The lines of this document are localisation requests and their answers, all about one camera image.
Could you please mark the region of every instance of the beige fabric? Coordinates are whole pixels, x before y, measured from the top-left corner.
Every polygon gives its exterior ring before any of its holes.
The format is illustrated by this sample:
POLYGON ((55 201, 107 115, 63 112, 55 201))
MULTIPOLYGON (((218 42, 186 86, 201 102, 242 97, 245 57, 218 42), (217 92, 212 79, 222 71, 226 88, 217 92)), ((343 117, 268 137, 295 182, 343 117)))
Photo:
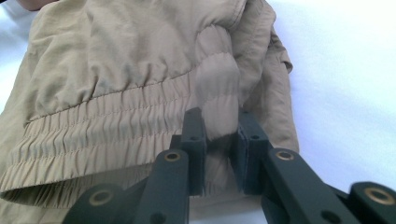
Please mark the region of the beige fabric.
MULTIPOLYGON (((298 150, 291 65, 274 21, 263 0, 42 8, 0 116, 1 223, 60 223, 87 188, 131 186, 196 106, 211 140, 235 132, 243 106, 273 145, 298 150)), ((206 181, 221 191, 227 162, 208 162, 206 181)))

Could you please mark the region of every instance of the white surface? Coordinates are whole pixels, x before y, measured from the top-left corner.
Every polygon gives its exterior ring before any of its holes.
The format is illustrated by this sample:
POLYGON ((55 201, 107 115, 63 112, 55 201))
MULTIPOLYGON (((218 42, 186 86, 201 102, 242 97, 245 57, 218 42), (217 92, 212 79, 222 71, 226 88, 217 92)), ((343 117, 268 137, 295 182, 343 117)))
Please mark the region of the white surface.
MULTIPOLYGON (((374 181, 396 189, 396 3, 269 0, 294 64, 290 75, 301 154, 348 191, 374 181)), ((26 49, 34 13, 0 6, 0 111, 26 49)), ((197 209, 191 223, 266 223, 258 198, 197 209)))

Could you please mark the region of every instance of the gathered fabric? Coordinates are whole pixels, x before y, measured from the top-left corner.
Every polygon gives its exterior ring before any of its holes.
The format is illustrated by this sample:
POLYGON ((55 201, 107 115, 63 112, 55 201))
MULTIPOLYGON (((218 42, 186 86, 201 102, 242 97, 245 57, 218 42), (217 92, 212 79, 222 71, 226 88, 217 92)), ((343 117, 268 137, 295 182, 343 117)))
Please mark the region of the gathered fabric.
MULTIPOLYGON (((43 7, 0 116, 1 223, 61 223, 86 189, 131 187, 194 107, 210 141, 235 133, 244 107, 275 147, 298 151, 275 19, 264 0, 43 7)), ((226 154, 208 154, 209 194, 226 188, 226 154)))

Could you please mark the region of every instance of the screw hole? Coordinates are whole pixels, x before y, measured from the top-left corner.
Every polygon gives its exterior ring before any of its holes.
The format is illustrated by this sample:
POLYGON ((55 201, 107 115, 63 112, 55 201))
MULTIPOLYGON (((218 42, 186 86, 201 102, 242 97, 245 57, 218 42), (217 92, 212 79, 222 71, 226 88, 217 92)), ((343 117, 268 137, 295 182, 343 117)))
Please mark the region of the screw hole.
POLYGON ((110 202, 114 197, 114 194, 112 191, 108 189, 101 189, 96 191, 93 195, 90 197, 90 204, 92 206, 100 206, 104 205, 108 202, 110 202))
POLYGON ((166 221, 166 215, 162 213, 154 213, 149 218, 150 224, 163 224, 166 221))
POLYGON ((393 198, 393 196, 382 189, 367 188, 364 190, 364 193, 376 203, 382 203, 384 205, 396 204, 396 200, 393 198))
POLYGON ((289 152, 279 151, 276 153, 276 156, 283 161, 292 161, 294 160, 294 156, 289 152))
POLYGON ((165 155, 165 159, 167 161, 178 161, 180 159, 180 155, 176 152, 170 152, 165 155))
POLYGON ((332 224, 341 223, 341 218, 331 211, 322 211, 321 216, 329 223, 332 224))

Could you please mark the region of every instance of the nylon fabric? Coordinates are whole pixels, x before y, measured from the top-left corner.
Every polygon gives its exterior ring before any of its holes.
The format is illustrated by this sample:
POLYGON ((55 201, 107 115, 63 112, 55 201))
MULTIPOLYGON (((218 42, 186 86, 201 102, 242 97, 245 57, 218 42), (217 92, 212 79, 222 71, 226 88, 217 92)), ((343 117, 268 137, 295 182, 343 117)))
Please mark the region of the nylon fabric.
MULTIPOLYGON (((61 223, 84 190, 132 186, 196 106, 212 142, 236 131, 242 106, 273 145, 298 151, 275 17, 262 0, 43 7, 0 116, 2 223, 61 223)), ((223 145, 208 153, 211 197, 230 183, 223 145)))

